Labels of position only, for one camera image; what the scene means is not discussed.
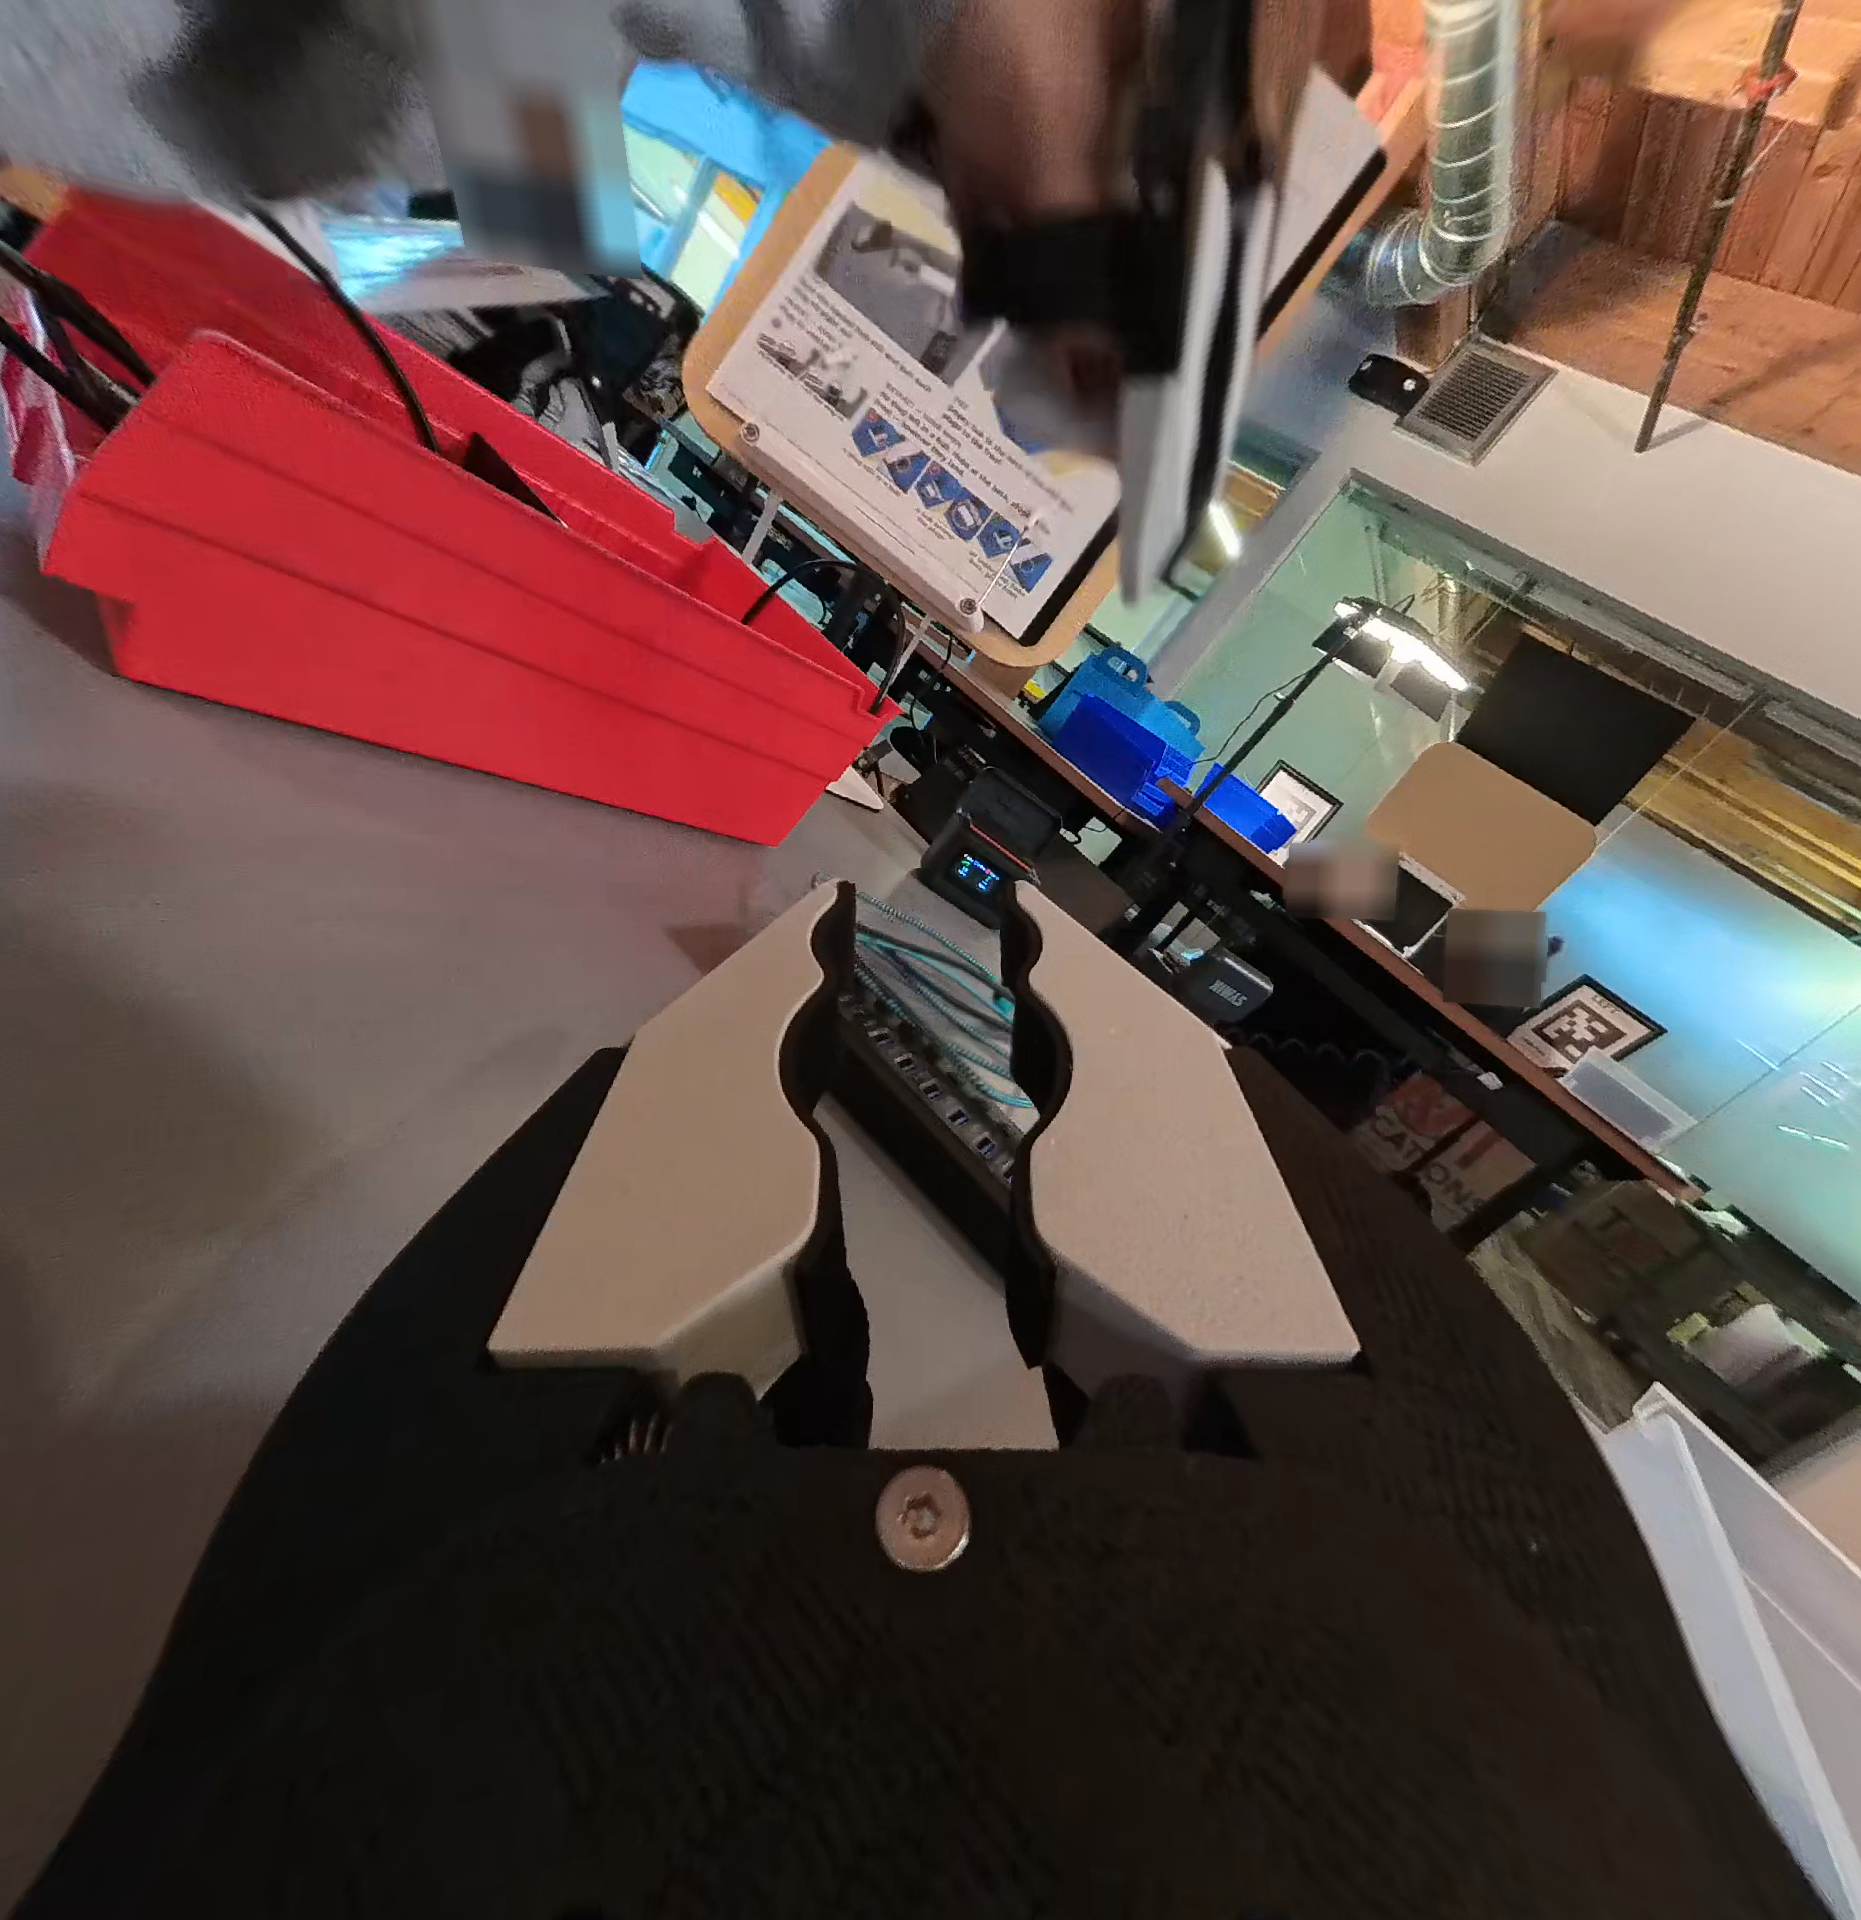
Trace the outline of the framed black-white marker tag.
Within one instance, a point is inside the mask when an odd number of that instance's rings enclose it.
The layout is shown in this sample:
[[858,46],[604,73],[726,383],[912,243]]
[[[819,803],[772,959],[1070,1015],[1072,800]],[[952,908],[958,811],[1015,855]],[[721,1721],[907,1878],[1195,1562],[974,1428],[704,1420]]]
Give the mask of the framed black-white marker tag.
[[1523,1013],[1507,1045],[1524,1060],[1565,1083],[1583,1060],[1622,1065],[1656,1045],[1666,1034],[1660,1021],[1581,973]]

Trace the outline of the long wooden table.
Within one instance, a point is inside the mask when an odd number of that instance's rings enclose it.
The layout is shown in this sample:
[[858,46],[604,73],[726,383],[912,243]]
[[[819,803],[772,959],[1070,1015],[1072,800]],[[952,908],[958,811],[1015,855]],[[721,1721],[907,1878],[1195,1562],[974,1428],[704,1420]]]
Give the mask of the long wooden table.
[[1496,1128],[1528,1161],[1531,1171],[1476,1214],[1486,1229],[1504,1221],[1542,1187],[1565,1180],[1581,1163],[1611,1180],[1640,1180],[1670,1201],[1701,1201],[1705,1189],[1640,1146],[1612,1121],[1567,1093],[1537,1062],[1464,1006],[1444,1000],[1376,933],[1348,921],[1300,923],[1278,905],[1280,869],[1233,827],[1208,812],[1165,839],[1113,795],[1066,761],[1030,727],[1004,687],[958,660],[931,658],[922,675],[938,689],[924,701],[934,710],[960,704],[1015,761],[1042,766],[1088,808],[1088,814],[1135,848],[1135,864],[1151,864],[1154,878],[1122,876],[1132,901],[1119,933],[1142,942],[1175,910],[1218,908],[1248,923],[1253,941],[1275,951],[1374,1038],[1394,1045],[1415,1068],[1435,1078],[1473,1118]]

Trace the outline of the thin metal rod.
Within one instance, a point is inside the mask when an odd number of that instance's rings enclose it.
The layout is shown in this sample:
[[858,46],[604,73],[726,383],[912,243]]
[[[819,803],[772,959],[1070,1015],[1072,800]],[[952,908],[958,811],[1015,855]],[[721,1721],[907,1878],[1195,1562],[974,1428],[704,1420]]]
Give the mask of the thin metal rod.
[[1800,13],[1800,2],[1777,4],[1777,13],[1768,24],[1768,36],[1759,51],[1756,64],[1745,71],[1745,75],[1736,84],[1739,114],[1726,146],[1723,161],[1719,164],[1709,186],[1709,201],[1705,207],[1698,238],[1694,241],[1684,295],[1680,297],[1680,306],[1664,343],[1664,359],[1653,379],[1653,388],[1646,396],[1646,405],[1636,422],[1632,445],[1632,451],[1636,456],[1648,453],[1655,442],[1664,408],[1670,401],[1670,390],[1677,383],[1677,375],[1694,340],[1703,297],[1707,292],[1707,281],[1716,269],[1719,254],[1723,253],[1726,233],[1729,228],[1729,220],[1736,209],[1743,181],[1754,161],[1769,106],[1779,94],[1786,94],[1791,86],[1796,77],[1796,70],[1789,64],[1788,56],[1798,30]]

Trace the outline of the black multi-port usb hub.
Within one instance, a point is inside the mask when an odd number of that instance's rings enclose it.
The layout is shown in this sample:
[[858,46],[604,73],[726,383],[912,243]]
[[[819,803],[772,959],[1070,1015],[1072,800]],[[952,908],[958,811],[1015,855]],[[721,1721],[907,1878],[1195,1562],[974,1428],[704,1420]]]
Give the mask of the black multi-port usb hub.
[[1011,1284],[1012,1189],[1030,1128],[991,1100],[955,1050],[913,1021],[865,965],[854,965],[837,1006],[832,1098],[994,1280]]

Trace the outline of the small black display device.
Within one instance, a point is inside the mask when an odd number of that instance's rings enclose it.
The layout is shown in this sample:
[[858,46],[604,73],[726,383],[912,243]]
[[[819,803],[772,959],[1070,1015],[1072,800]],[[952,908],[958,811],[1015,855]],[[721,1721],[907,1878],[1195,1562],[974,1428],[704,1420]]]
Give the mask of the small black display device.
[[1017,886],[1037,883],[1037,856],[1059,833],[1061,816],[1050,803],[986,769],[966,782],[913,876],[970,923],[998,929],[1015,905]]

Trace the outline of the grey vent grille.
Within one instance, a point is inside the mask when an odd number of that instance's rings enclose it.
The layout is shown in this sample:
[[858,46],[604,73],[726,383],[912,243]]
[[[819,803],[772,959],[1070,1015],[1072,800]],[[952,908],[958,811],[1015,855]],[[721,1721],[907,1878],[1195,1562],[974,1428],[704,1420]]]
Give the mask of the grey vent grille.
[[1396,430],[1448,461],[1480,467],[1556,373],[1544,359],[1471,336],[1434,370]]

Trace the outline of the studio light on stand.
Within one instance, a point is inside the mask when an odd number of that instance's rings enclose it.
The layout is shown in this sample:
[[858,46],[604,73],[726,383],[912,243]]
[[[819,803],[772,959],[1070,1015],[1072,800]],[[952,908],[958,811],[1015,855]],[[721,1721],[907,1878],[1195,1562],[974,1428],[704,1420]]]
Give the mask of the studio light on stand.
[[1308,664],[1253,704],[1245,724],[1229,733],[1227,752],[1192,771],[1184,800],[1175,805],[1175,833],[1192,823],[1205,803],[1222,795],[1253,751],[1332,671],[1394,693],[1430,722],[1444,722],[1459,695],[1468,693],[1466,677],[1441,656],[1434,638],[1407,606],[1361,596],[1341,598],[1332,606],[1330,622],[1312,640]]

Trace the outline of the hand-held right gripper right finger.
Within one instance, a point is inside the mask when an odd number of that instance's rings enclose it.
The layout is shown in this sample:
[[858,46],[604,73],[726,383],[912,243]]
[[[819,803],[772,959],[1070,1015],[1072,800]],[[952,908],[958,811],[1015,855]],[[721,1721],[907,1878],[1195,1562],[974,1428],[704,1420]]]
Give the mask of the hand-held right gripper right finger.
[[1170,1433],[1245,1372],[1361,1356],[1225,1043],[1032,883],[1000,926],[1012,1083],[1004,1308],[1061,1445],[1142,1380]]

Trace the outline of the stack of blue bins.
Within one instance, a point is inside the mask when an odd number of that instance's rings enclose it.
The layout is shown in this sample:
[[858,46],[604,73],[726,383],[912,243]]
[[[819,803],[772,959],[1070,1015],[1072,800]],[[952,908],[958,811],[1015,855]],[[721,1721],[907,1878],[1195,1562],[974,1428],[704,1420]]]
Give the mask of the stack of blue bins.
[[1160,833],[1172,827],[1180,795],[1202,797],[1217,823],[1260,853],[1280,855],[1297,823],[1264,795],[1217,772],[1199,717],[1163,701],[1147,668],[1123,649],[1077,667],[1035,709],[1037,734],[1110,800]]

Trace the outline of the wooden instruction board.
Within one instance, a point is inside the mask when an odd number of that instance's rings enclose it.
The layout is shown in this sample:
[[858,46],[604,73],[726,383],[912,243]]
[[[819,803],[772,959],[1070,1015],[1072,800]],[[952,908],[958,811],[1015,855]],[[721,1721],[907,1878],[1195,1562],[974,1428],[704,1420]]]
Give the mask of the wooden instruction board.
[[1061,658],[1115,587],[1108,463],[1009,428],[1000,323],[965,323],[943,199],[829,145],[683,357],[692,418],[984,660]]

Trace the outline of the person's left hand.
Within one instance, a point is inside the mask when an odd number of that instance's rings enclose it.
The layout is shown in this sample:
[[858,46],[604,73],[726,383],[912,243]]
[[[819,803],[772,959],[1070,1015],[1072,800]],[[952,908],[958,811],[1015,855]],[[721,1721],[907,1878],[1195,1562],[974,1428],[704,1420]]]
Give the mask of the person's left hand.
[[963,2],[916,84],[924,156],[960,231],[1103,203],[1151,4]]

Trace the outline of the small framed picture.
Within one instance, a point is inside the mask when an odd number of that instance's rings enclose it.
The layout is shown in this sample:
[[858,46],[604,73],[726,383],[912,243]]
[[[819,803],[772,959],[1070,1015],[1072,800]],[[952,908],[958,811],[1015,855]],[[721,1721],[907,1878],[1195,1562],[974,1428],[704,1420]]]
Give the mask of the small framed picture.
[[1282,843],[1282,853],[1316,837],[1342,811],[1338,797],[1288,761],[1276,761],[1268,771],[1257,784],[1257,795],[1290,823],[1290,841]]

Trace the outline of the white plastic bin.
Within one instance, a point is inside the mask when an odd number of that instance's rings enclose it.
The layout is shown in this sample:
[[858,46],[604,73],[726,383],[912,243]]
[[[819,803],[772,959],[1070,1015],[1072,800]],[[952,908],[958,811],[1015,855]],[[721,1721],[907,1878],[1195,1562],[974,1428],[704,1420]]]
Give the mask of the white plastic bin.
[[1664,1387],[1594,1445],[1745,1783],[1861,1918],[1861,1569]]

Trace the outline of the red plastic bin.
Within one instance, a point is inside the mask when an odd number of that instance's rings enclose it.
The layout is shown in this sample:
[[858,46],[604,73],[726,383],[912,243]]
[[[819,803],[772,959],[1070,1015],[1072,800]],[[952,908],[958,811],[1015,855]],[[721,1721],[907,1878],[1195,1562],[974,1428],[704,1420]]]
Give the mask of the red plastic bin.
[[898,717],[729,547],[227,217],[68,189],[24,260],[126,396],[102,428],[5,355],[38,565],[124,680],[751,846]]

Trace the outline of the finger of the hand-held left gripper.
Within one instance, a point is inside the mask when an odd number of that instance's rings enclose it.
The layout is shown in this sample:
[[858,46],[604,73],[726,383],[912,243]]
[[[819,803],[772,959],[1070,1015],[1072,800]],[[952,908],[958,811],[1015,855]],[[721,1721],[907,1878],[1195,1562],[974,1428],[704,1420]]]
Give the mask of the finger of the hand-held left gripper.
[[1290,134],[1257,320],[1258,352],[1275,351],[1316,299],[1388,159],[1376,119],[1316,62],[1308,70]]
[[1184,558],[1217,493],[1255,364],[1268,278],[1268,189],[1199,164],[1186,217],[1170,373],[1123,382],[1118,405],[1118,587],[1146,599]]

